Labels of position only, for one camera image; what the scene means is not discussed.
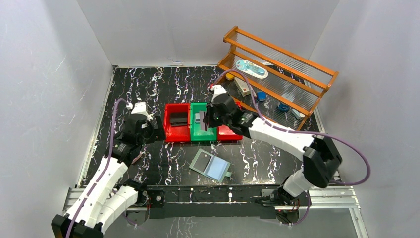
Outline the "red bin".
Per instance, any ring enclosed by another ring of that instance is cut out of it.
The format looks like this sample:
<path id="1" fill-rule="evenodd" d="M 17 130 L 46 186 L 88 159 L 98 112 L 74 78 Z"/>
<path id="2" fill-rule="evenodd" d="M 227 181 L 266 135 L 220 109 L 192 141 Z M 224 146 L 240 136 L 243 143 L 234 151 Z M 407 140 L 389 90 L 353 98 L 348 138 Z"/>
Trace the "red bin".
<path id="1" fill-rule="evenodd" d="M 190 103 L 166 104 L 164 110 L 166 142 L 190 142 Z"/>
<path id="2" fill-rule="evenodd" d="M 221 125 L 217 128 L 218 141 L 238 141 L 242 140 L 243 136 L 234 133 L 228 126 Z"/>

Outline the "white VIP card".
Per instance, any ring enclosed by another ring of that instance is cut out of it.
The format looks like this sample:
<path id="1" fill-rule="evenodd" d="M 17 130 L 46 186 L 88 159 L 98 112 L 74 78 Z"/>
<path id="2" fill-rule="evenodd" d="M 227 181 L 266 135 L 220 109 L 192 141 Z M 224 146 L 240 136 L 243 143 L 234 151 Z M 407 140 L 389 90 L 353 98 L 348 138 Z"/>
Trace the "white VIP card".
<path id="1" fill-rule="evenodd" d="M 203 131 L 207 131 L 207 124 L 204 122 L 206 112 L 200 111 L 199 112 L 199 118 L 200 118 L 200 129 Z"/>
<path id="2" fill-rule="evenodd" d="M 200 114 L 199 113 L 195 113 L 195 123 L 200 123 L 201 119 L 200 119 Z"/>

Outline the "green card holder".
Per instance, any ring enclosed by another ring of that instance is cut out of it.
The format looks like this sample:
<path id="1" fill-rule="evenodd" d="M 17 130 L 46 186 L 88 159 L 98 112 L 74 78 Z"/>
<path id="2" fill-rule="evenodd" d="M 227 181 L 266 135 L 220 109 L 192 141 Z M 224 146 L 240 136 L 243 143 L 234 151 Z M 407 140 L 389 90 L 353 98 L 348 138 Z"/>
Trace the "green card holder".
<path id="1" fill-rule="evenodd" d="M 212 159 L 210 160 L 204 172 L 199 171 L 195 166 L 196 160 L 201 152 L 212 155 Z M 189 168 L 201 175 L 204 175 L 205 177 L 214 180 L 217 183 L 222 183 L 225 177 L 231 177 L 232 175 L 232 172 L 229 171 L 230 165 L 230 162 L 203 149 L 199 149 L 195 154 Z"/>

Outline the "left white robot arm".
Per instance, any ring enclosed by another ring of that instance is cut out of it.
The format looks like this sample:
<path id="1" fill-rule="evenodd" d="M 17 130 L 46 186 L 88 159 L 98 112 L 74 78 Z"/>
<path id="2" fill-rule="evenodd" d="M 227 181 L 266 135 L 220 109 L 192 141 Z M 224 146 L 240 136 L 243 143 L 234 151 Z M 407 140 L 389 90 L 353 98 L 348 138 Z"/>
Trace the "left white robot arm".
<path id="1" fill-rule="evenodd" d="M 155 191 L 136 179 L 119 180 L 145 144 L 165 140 L 160 116 L 130 114 L 122 130 L 112 132 L 108 153 L 74 204 L 56 215 L 51 227 L 57 238 L 102 238 L 110 225 L 130 206 L 151 206 Z"/>

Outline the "black credit card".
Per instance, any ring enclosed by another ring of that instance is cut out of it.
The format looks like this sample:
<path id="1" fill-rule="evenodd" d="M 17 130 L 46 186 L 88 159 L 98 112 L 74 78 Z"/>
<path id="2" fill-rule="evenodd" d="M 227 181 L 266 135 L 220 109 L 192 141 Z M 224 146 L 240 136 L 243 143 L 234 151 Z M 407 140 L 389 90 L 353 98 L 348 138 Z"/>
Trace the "black credit card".
<path id="1" fill-rule="evenodd" d="M 205 152 L 201 152 L 195 163 L 196 168 L 199 171 L 204 172 L 211 159 L 212 159 L 212 155 L 207 154 Z"/>

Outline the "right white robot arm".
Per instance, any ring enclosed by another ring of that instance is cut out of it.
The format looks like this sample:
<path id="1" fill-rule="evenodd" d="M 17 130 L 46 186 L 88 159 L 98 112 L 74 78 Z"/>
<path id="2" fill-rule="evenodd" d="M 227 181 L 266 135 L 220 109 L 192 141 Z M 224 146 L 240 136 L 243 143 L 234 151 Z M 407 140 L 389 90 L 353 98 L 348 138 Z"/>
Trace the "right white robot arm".
<path id="1" fill-rule="evenodd" d="M 237 135 L 269 143 L 303 163 L 277 190 L 286 202 L 311 187 L 326 188 L 343 161 L 330 137 L 270 122 L 256 112 L 240 108 L 226 93 L 214 96 L 206 108 L 203 123 L 207 128 L 225 125 Z"/>

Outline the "green bin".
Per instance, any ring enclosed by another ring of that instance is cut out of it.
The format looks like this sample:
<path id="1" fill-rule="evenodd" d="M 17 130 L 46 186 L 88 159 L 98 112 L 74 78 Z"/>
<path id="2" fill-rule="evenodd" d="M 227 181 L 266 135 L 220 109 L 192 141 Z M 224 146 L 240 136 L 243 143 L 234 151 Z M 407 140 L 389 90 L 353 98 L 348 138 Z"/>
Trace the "green bin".
<path id="1" fill-rule="evenodd" d="M 217 128 L 208 128 L 207 131 L 201 130 L 199 122 L 196 122 L 196 113 L 207 111 L 207 103 L 190 104 L 190 136 L 191 141 L 216 141 Z"/>

